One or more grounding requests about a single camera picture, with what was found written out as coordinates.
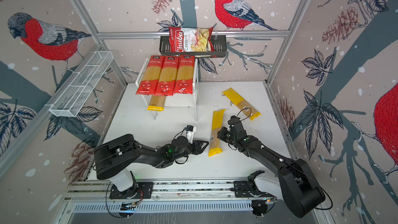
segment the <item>red bird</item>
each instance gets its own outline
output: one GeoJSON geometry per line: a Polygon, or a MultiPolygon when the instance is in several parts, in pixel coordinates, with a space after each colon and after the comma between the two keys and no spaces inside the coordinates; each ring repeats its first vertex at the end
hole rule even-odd
{"type": "Polygon", "coordinates": [[[362,132],[359,124],[356,122],[353,123],[357,125],[361,134],[357,140],[358,142],[361,142],[362,135],[373,138],[379,141],[384,150],[394,160],[394,166],[388,172],[383,171],[377,164],[373,164],[386,178],[385,181],[381,182],[388,184],[388,175],[398,170],[398,83],[376,103],[374,117],[375,135],[362,132]]]}
{"type": "Polygon", "coordinates": [[[12,37],[21,40],[31,47],[39,56],[52,61],[65,61],[74,53],[79,53],[77,47],[86,37],[91,37],[81,31],[65,28],[60,24],[49,24],[32,18],[29,14],[19,12],[8,19],[8,28],[12,37]]]}
{"type": "Polygon", "coordinates": [[[276,30],[266,25],[264,20],[257,16],[250,4],[243,0],[215,0],[216,16],[226,25],[226,29],[240,28],[249,25],[264,26],[269,30],[276,30]]]}

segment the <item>white tabletop surface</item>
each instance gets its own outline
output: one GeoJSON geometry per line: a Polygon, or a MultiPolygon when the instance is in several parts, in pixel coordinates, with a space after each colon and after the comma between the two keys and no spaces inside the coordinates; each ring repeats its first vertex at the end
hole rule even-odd
{"type": "MultiPolygon", "coordinates": [[[[213,111],[226,109],[222,122],[225,127],[228,119],[239,112],[239,109],[222,95],[222,92],[230,87],[261,113],[254,121],[243,121],[247,134],[257,137],[264,145],[282,156],[290,157],[262,82],[199,83],[198,122],[194,121],[193,108],[165,108],[163,112],[158,113],[156,120],[153,120],[142,97],[135,94],[136,85],[128,84],[104,142],[130,133],[136,141],[144,145],[163,146],[169,144],[187,125],[197,127],[194,140],[209,141],[213,111]]],[[[230,149],[227,143],[221,141],[220,147],[223,150],[220,154],[209,157],[207,148],[200,155],[190,155],[183,165],[173,164],[164,169],[156,169],[147,164],[132,163],[127,168],[133,172],[136,179],[234,179],[247,177],[259,169],[267,170],[260,162],[230,149]]],[[[88,179],[97,179],[94,171],[88,179]]]]}

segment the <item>white wire basket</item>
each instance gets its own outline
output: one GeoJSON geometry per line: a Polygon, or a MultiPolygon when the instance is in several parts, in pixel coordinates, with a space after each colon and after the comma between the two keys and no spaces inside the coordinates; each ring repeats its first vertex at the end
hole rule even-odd
{"type": "Polygon", "coordinates": [[[110,51],[96,51],[90,55],[87,64],[80,71],[73,72],[76,77],[50,108],[53,115],[76,117],[113,60],[110,51]]]}

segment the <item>spaghetti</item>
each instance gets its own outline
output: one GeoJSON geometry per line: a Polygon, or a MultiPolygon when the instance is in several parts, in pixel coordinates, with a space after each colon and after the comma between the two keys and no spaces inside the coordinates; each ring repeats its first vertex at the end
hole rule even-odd
{"type": "Polygon", "coordinates": [[[152,95],[160,77],[164,56],[151,56],[136,94],[152,95]]]}
{"type": "Polygon", "coordinates": [[[160,73],[159,83],[156,87],[156,96],[172,96],[177,78],[177,67],[180,58],[177,56],[166,56],[160,73]]]}
{"type": "Polygon", "coordinates": [[[192,94],[193,69],[195,66],[194,56],[180,56],[180,64],[177,72],[176,88],[174,93],[192,94]]]}

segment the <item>gray floor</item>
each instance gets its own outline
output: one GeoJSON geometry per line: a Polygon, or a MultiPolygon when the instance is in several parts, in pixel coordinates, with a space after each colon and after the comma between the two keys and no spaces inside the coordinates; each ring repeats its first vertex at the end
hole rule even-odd
{"type": "Polygon", "coordinates": [[[256,217],[249,211],[225,211],[225,212],[181,212],[181,213],[157,213],[134,214],[129,220],[118,220],[107,214],[74,214],[68,224],[268,224],[268,223],[292,223],[292,224],[317,224],[312,211],[303,218],[297,218],[286,207],[283,201],[275,204],[264,218],[256,217]]]}

